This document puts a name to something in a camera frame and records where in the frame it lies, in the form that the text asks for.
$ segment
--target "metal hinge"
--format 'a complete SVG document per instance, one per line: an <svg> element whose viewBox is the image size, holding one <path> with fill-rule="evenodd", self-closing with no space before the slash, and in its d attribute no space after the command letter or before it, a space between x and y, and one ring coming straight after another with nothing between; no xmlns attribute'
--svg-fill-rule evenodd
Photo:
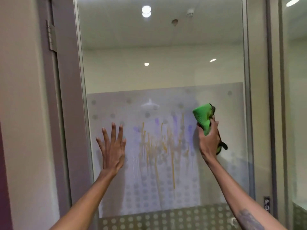
<svg viewBox="0 0 307 230"><path fill-rule="evenodd" d="M57 52L55 27L49 20L46 20L46 24L47 24L49 50Z"/></svg>

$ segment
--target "white ceiling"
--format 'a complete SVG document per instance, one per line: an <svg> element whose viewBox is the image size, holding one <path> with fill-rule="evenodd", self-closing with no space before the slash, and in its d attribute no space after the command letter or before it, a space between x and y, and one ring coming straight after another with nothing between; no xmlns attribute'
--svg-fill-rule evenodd
<svg viewBox="0 0 307 230"><path fill-rule="evenodd" d="M150 18L142 6L150 5ZM241 0L78 0L82 47L106 49L243 40ZM195 8L193 18L187 18ZM286 9L291 39L307 36L307 0ZM171 24L178 19L176 27Z"/></svg>

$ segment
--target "hand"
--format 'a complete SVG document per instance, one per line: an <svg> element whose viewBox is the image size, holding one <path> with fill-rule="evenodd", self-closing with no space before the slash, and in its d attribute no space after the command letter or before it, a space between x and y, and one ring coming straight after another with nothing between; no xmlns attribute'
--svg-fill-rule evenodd
<svg viewBox="0 0 307 230"><path fill-rule="evenodd" d="M216 151L220 141L219 131L217 130L218 121L210 119L211 129L208 135L205 136L203 128L197 124L198 137L199 137L199 150L202 158L208 164L212 160L216 160Z"/></svg>
<svg viewBox="0 0 307 230"><path fill-rule="evenodd" d="M112 123L111 141L105 128L102 128L104 143L96 137L99 148L102 152L102 171L98 177L104 177L107 174L115 176L125 161L126 139L122 139L123 127L119 126L118 136L116 139L116 125Z"/></svg>

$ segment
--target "black sticker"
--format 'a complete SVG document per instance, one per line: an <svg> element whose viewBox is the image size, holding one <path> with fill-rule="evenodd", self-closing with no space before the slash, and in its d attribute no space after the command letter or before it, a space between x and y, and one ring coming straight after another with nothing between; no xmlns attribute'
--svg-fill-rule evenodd
<svg viewBox="0 0 307 230"><path fill-rule="evenodd" d="M264 209L268 213L271 213L271 198L270 197L264 197Z"/></svg>

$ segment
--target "glass panel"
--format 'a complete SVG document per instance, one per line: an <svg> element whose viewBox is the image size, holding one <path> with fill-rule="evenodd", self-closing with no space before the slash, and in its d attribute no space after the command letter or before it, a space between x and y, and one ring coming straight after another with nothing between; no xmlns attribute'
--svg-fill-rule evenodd
<svg viewBox="0 0 307 230"><path fill-rule="evenodd" d="M286 52L285 86L289 113L287 127L287 161L290 164L289 199L293 202L293 229L307 229L307 0L283 0Z"/></svg>
<svg viewBox="0 0 307 230"><path fill-rule="evenodd" d="M78 10L94 178L101 127L122 124L127 138L100 228L232 228L192 110L216 107L219 161L249 192L241 0L78 0Z"/></svg>

